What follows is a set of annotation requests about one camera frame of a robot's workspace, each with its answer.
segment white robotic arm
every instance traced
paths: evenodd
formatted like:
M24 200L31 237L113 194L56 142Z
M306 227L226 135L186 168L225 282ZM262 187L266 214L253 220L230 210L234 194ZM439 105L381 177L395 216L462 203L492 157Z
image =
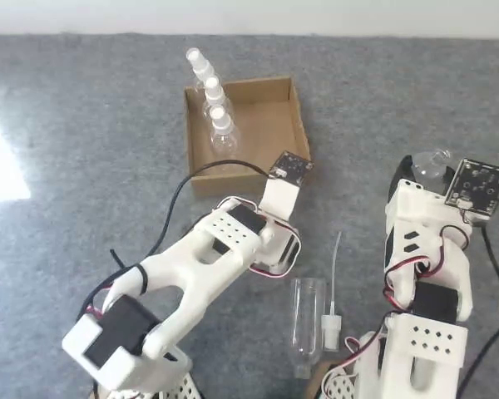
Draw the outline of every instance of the white robotic arm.
M454 399L467 344L457 322L472 311L463 250L472 223L486 223L499 203L496 166L462 160L441 196L416 183L407 163L385 209L384 293L398 310L360 339L362 356L352 355L356 399Z
M170 390L191 368L176 344L209 304L248 268L280 277L294 265L301 240L288 218L310 169L312 163L283 154L259 207L228 197L185 237L117 278L101 319L84 314L63 338L65 351L109 390ZM159 321L136 298L168 286L181 288L183 298Z

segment bottle cap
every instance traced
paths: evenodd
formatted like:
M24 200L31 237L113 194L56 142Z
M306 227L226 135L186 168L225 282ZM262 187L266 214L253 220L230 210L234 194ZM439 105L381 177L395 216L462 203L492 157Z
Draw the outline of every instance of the bottle cap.
M186 52L186 59L189 60L192 65L192 70L201 81L205 82L208 77L215 74L215 69L212 67L207 58L203 57L203 54L198 48L189 48Z
M228 135L235 127L230 114L225 111L223 106L212 106L210 108L209 115L213 122L215 133Z
M217 76L207 78L205 81L205 98L212 106L219 106L225 101L224 89Z
M337 314L324 314L322 316L322 329L324 330L325 349L337 351L340 330L342 329L342 317Z

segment plastic bottle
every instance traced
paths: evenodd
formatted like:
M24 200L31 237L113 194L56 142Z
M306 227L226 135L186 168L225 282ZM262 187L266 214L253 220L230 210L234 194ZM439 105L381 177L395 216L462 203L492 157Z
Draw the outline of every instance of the plastic bottle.
M413 155L413 172L418 183L426 189L441 192L442 178L451 161L449 150L435 149Z
M310 378L311 367L322 355L322 314L325 280L295 278L290 287L292 329L289 357L296 378Z
M210 119L210 109L213 106L223 106L227 113L230 114L231 119L234 119L233 105L225 95L224 88L217 76L211 76L205 81L205 101L202 113L206 120Z
M210 142L218 159L237 158L240 147L240 132L223 106L210 108Z
M215 75L215 69L209 60L203 56L200 49L196 47L189 48L186 52L186 59L192 65L192 71L195 74L194 88L202 89L205 81Z

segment black circuit board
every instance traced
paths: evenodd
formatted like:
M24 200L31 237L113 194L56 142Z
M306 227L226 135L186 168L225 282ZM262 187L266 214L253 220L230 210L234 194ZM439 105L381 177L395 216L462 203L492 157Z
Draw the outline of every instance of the black circuit board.
M269 175L277 179L288 181L292 185L301 186L304 177L314 167L314 163L305 160L296 154L285 151L274 163Z
M449 187L445 203L492 216L499 205L499 167L463 159Z

